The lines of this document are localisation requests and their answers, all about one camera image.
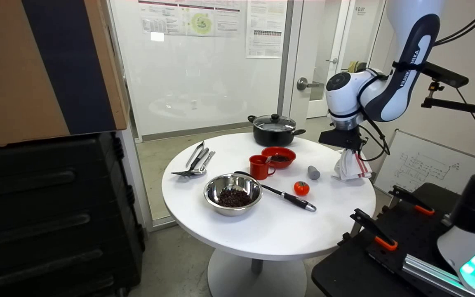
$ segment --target red mug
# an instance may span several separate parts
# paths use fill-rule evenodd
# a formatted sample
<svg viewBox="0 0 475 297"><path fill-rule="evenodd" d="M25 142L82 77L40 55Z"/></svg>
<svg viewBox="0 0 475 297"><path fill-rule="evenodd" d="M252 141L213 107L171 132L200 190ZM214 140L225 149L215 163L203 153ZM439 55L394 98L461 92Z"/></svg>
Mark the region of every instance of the red mug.
<svg viewBox="0 0 475 297"><path fill-rule="evenodd" d="M269 175L273 175L276 172L276 168L273 168L274 171L269 173L270 162L267 161L267 156L254 155L249 158L250 161L250 175L257 180L264 180Z"/></svg>

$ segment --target stainless steel bowl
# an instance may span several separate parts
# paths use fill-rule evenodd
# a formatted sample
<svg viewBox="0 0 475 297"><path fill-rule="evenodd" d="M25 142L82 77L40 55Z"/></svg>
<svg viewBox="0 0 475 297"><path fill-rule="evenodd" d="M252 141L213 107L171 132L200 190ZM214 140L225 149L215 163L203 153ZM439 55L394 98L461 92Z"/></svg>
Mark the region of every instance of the stainless steel bowl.
<svg viewBox="0 0 475 297"><path fill-rule="evenodd" d="M217 204L219 194L222 190L236 189L245 191L249 195L252 203L243 207L224 207ZM204 195L206 201L214 208L215 211L223 216L236 217L249 211L258 201L260 201L263 195L261 184L252 177L248 177L243 174L228 173L214 177L209 181L204 188Z"/></svg>

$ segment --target poster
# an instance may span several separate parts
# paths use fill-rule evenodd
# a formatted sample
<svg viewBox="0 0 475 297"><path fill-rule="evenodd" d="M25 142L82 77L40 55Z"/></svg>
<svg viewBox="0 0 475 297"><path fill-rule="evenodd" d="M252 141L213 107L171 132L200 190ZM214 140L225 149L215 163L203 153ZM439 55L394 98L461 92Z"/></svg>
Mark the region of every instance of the poster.
<svg viewBox="0 0 475 297"><path fill-rule="evenodd" d="M239 34L238 0L139 0L143 31L166 35L222 36Z"/></svg>
<svg viewBox="0 0 475 297"><path fill-rule="evenodd" d="M246 58L281 58L286 10L283 0L247 1Z"/></svg>

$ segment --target door handle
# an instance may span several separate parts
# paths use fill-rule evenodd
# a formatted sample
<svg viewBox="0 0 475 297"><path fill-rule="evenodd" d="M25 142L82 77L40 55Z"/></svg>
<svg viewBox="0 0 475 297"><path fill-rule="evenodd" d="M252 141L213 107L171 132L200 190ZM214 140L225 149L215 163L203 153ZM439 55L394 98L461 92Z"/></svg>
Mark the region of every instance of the door handle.
<svg viewBox="0 0 475 297"><path fill-rule="evenodd" d="M306 88L320 87L322 85L323 85L323 83L320 83L320 82L307 83L307 78L305 78L305 77L300 77L300 79L298 79L298 81L296 82L296 88L300 91L303 91Z"/></svg>

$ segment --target table pedestal base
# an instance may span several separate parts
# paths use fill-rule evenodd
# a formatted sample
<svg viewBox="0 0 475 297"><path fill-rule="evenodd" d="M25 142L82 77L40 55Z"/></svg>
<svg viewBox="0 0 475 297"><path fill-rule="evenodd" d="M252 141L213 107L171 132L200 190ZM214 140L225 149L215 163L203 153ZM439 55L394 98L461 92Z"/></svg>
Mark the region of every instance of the table pedestal base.
<svg viewBox="0 0 475 297"><path fill-rule="evenodd" d="M208 264L213 297L303 297L307 274L303 261L260 261L215 250Z"/></svg>

